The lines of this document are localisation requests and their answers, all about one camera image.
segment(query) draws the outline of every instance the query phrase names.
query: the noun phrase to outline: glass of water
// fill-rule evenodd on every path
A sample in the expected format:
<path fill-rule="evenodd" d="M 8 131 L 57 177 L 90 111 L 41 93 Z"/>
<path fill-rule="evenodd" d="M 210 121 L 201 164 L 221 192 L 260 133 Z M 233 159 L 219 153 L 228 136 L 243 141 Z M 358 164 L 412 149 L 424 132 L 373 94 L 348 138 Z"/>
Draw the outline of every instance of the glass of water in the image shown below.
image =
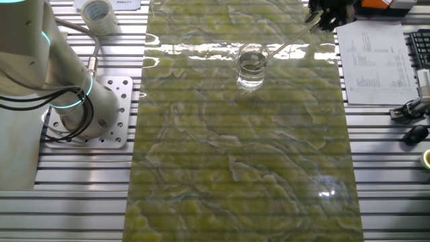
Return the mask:
<path fill-rule="evenodd" d="M 262 44 L 245 44 L 236 55 L 237 85 L 240 89 L 254 91 L 261 87 L 266 76 L 266 66 L 260 65 L 270 55 L 269 49 Z"/>

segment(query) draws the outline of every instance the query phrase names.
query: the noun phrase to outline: metal plate with holes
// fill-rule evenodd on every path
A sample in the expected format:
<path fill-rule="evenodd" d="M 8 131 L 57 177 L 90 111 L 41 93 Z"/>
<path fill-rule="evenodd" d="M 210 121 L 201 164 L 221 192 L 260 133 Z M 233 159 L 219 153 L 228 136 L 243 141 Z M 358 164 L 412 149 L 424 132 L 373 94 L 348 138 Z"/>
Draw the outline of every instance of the metal plate with holes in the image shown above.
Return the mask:
<path fill-rule="evenodd" d="M 130 77 L 97 77 L 97 81 L 109 87 L 117 96 L 120 110 L 116 122 L 100 137 L 93 139 L 73 138 L 67 142 L 46 143 L 52 149 L 120 149 L 127 141 L 128 121 L 132 103 L 133 80 Z M 67 131 L 54 109 L 51 111 L 49 125 L 57 130 Z M 47 135 L 59 138 L 63 134 L 47 130 Z"/>

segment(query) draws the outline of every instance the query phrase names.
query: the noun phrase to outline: white tape roll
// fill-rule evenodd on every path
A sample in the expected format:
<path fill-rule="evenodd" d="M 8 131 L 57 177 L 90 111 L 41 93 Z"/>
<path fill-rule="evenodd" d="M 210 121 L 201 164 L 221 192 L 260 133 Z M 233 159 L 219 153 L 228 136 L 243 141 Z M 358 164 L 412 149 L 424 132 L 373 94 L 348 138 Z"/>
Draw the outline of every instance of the white tape roll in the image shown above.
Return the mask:
<path fill-rule="evenodd" d="M 111 34 L 118 25 L 118 19 L 108 0 L 89 0 L 82 6 L 81 16 L 89 30 L 97 35 Z"/>
<path fill-rule="evenodd" d="M 421 154 L 420 161 L 423 167 L 430 169 L 430 150 L 426 150 Z"/>

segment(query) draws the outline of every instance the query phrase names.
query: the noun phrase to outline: black cable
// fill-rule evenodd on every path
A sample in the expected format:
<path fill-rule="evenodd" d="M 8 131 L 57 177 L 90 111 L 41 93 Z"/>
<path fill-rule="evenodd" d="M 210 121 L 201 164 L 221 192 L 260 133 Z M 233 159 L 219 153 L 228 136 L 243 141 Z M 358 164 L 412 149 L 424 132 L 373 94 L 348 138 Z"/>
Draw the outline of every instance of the black cable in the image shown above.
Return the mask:
<path fill-rule="evenodd" d="M 45 102 L 42 102 L 41 104 L 38 104 L 36 106 L 24 107 L 24 108 L 16 108 L 16 107 L 10 107 L 10 106 L 6 106 L 6 105 L 3 105 L 3 104 L 0 104 L 0 108 L 4 108 L 6 110 L 11 110 L 11 111 L 30 111 L 30 110 L 35 110 L 35 109 L 38 109 L 38 108 L 41 108 L 41 107 L 45 106 L 46 104 L 49 104 L 51 101 L 55 100 L 56 98 L 60 97 L 61 95 L 65 94 L 68 91 L 71 91 L 71 90 L 59 91 L 59 93 L 57 93 L 56 95 L 52 96 L 51 98 L 47 99 Z"/>
<path fill-rule="evenodd" d="M 59 97 L 60 95 L 65 94 L 68 91 L 74 91 L 74 90 L 79 90 L 80 92 L 82 91 L 82 89 L 80 87 L 70 87 L 70 88 L 65 88 L 63 90 L 60 90 L 60 91 L 56 91 L 56 92 L 48 94 L 48 95 L 44 95 L 42 97 L 35 97 L 35 98 L 29 98 L 29 99 L 17 99 L 17 98 L 0 96 L 0 100 L 5 100 L 8 102 L 17 102 L 17 103 L 36 102 L 36 101 L 41 101 L 41 100 L 44 100 L 46 98 L 50 98 L 50 97 L 54 97 L 54 96 Z"/>
<path fill-rule="evenodd" d="M 85 106 L 84 106 L 83 119 L 82 119 L 82 122 L 80 123 L 79 127 L 77 129 L 75 129 L 74 131 L 72 131 L 67 136 L 64 136 L 61 138 L 54 138 L 52 136 L 45 134 L 44 136 L 49 138 L 49 140 L 46 140 L 45 142 L 59 142 L 62 140 L 70 140 L 70 139 L 75 138 L 76 136 L 79 136 L 80 134 L 82 134 L 89 127 L 89 125 L 91 124 L 91 122 L 93 121 L 93 118 L 94 118 L 94 106 L 93 106 L 93 103 L 91 102 L 91 100 L 88 98 L 88 96 L 85 97 L 84 102 L 85 102 L 84 103 Z"/>

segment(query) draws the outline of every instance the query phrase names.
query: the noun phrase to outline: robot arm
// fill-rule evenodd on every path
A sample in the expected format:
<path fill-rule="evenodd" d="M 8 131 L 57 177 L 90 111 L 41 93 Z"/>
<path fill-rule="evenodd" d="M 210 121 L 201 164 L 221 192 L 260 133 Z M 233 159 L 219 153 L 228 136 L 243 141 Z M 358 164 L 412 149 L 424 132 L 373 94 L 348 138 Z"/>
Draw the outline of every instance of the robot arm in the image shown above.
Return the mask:
<path fill-rule="evenodd" d="M 50 104 L 72 131 L 88 120 L 89 105 L 81 104 L 91 102 L 93 118 L 80 137 L 103 134 L 118 116 L 118 99 L 62 37 L 48 0 L 0 0 L 0 16 L 0 95 L 46 96 L 53 85 L 80 87 L 85 98 L 68 92 Z"/>
<path fill-rule="evenodd" d="M 323 10 L 318 26 L 321 30 L 333 31 L 336 27 L 357 19 L 353 8 L 354 3 L 355 0 L 310 0 L 306 23 L 312 21 L 318 12 Z"/>

